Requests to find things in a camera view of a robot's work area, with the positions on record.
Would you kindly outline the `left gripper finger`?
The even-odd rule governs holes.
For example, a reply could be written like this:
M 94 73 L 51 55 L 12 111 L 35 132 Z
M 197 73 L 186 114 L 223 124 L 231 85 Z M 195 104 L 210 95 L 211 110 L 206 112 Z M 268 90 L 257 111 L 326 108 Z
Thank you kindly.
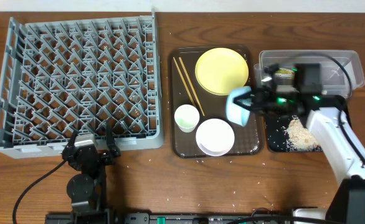
M 109 153 L 113 157 L 121 156 L 121 151 L 119 147 L 116 145 L 115 139 L 113 137 L 112 128 L 109 125 L 106 125 L 106 145 Z
M 72 136 L 71 136 L 71 138 L 69 139 L 69 141 L 68 141 L 68 143 L 67 143 L 67 145 L 66 145 L 66 149 L 71 149 L 71 148 L 73 148 L 73 147 L 74 147 L 75 139 L 76 139 L 77 135 L 78 135 L 78 131 L 76 131 L 76 130 L 75 130 L 75 131 L 72 133 Z

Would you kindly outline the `light blue bowl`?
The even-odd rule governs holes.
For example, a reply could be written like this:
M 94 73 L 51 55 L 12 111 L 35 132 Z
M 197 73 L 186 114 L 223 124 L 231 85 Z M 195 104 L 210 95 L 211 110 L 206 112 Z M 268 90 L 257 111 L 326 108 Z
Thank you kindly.
M 241 106 L 238 106 L 234 103 L 233 99 L 236 96 L 240 96 L 244 93 L 250 92 L 252 89 L 249 86 L 244 86 L 241 88 L 237 88 L 232 90 L 226 101 L 225 105 L 225 113 L 227 116 L 227 119 L 235 124 L 238 124 L 240 126 L 245 126 L 249 120 L 250 111 L 242 108 Z

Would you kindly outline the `yellow green wrapper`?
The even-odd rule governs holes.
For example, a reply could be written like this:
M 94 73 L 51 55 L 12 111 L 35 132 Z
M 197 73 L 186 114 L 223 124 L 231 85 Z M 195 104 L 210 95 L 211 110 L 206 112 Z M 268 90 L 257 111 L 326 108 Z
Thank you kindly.
M 295 72 L 287 68 L 279 68 L 274 75 L 278 78 L 294 79 Z

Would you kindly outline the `white paper napkin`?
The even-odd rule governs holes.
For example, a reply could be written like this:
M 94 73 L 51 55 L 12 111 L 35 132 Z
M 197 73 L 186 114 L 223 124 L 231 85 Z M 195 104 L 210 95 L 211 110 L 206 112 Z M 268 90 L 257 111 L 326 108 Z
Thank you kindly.
M 347 71 L 347 73 L 350 77 L 350 82 L 351 82 L 352 88 L 355 89 L 356 88 L 356 77 L 354 74 L 352 62 L 349 62 L 347 65 L 345 65 L 344 69 Z

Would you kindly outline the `pink white bowl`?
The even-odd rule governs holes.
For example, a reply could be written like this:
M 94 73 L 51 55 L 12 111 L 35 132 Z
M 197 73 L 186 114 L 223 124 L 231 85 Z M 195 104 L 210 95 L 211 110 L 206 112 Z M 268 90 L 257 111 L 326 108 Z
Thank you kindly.
M 232 127 L 222 119 L 208 119 L 201 123 L 196 131 L 196 143 L 208 156 L 223 156 L 235 143 Z

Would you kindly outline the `white green cup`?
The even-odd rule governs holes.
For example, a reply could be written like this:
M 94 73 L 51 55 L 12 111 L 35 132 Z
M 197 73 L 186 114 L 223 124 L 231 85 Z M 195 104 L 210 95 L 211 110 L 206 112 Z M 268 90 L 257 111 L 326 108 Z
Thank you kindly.
M 181 105 L 174 112 L 174 121 L 184 133 L 192 132 L 199 123 L 200 114 L 193 105 Z

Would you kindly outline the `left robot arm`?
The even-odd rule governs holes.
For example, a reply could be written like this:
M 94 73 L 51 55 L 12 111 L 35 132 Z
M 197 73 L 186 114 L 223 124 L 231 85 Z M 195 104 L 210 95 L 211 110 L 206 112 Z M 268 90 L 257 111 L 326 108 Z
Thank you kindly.
M 79 173 L 67 184 L 71 199 L 72 223 L 117 223 L 116 212 L 107 204 L 106 166 L 121 155 L 111 127 L 106 126 L 105 144 L 99 145 L 92 134 L 74 131 L 62 151 L 62 159 Z

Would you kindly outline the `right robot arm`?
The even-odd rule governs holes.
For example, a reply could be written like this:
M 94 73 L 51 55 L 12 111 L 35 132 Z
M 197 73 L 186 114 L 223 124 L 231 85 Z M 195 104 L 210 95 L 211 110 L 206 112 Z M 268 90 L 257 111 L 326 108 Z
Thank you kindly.
M 297 63 L 288 73 L 291 83 L 281 79 L 279 64 L 264 69 L 270 86 L 233 91 L 227 106 L 251 113 L 284 117 L 302 115 L 305 128 L 322 148 L 339 183 L 325 213 L 296 209 L 277 220 L 291 223 L 365 223 L 365 148 L 353 132 L 345 113 L 347 99 L 323 93 L 321 65 Z

